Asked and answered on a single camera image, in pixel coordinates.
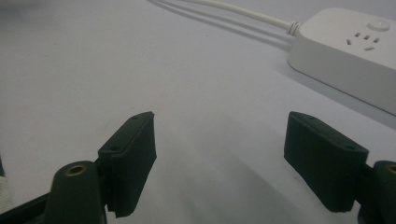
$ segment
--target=white cable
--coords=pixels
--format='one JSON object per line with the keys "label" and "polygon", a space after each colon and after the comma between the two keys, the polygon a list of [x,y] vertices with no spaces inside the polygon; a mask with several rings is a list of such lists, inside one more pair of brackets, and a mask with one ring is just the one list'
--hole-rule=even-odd
{"label": "white cable", "polygon": [[282,28],[287,31],[288,35],[293,35],[296,36],[298,29],[300,28],[301,24],[297,21],[282,21],[277,18],[273,18],[270,16],[263,15],[261,13],[248,10],[242,7],[237,7],[228,3],[223,3],[223,2],[218,2],[214,0],[180,0],[184,2],[190,2],[194,4],[199,4],[207,7],[217,7],[220,9],[224,9],[227,11],[231,11],[246,17],[249,17],[251,19],[254,19],[256,21],[263,21],[265,23],[269,23],[271,25],[274,25],[276,27]]}

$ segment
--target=power strip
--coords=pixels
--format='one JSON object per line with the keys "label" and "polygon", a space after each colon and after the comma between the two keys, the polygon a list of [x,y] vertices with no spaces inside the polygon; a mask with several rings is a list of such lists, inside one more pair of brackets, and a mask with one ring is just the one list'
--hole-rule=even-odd
{"label": "power strip", "polygon": [[300,26],[289,64],[396,115],[396,21],[325,9]]}

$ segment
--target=power strip switch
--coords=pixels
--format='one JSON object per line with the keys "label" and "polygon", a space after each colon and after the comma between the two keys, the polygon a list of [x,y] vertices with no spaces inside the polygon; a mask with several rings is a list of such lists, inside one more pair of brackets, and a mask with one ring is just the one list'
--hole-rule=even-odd
{"label": "power strip switch", "polygon": [[294,41],[292,68],[396,115],[396,21],[328,8]]}

